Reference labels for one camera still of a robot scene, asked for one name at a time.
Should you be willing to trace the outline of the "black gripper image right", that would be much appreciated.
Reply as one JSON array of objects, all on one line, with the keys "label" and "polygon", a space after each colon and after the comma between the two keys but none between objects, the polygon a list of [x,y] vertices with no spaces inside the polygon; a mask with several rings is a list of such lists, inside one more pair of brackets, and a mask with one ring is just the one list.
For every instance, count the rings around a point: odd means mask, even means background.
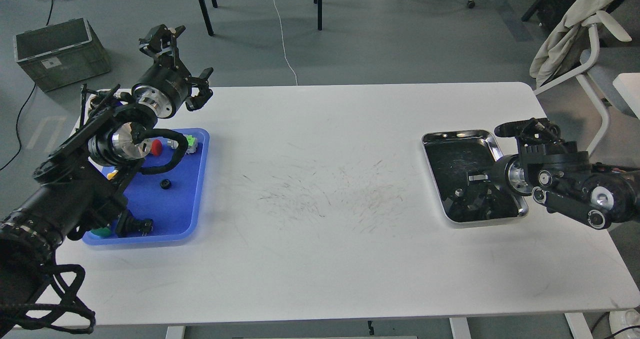
[{"label": "black gripper image right", "polygon": [[[498,137],[512,137],[517,154],[497,159],[487,173],[467,173],[467,182],[491,183],[498,190],[530,196],[548,210],[590,210],[584,183],[591,174],[587,151],[561,137],[548,118],[506,122],[494,129]],[[452,219],[494,219],[497,193],[489,187],[469,188],[452,199]]]}]

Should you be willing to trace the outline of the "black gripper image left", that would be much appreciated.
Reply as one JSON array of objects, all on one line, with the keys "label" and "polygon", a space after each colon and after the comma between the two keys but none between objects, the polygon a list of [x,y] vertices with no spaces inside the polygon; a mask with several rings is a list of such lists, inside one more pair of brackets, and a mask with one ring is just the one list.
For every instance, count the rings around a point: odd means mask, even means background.
[{"label": "black gripper image left", "polygon": [[140,52],[153,59],[154,65],[133,86],[131,95],[163,120],[175,116],[182,104],[190,112],[199,111],[213,96],[209,79],[214,68],[205,68],[199,76],[176,72],[185,68],[178,48],[178,38],[185,30],[185,26],[160,24],[138,39]]}]

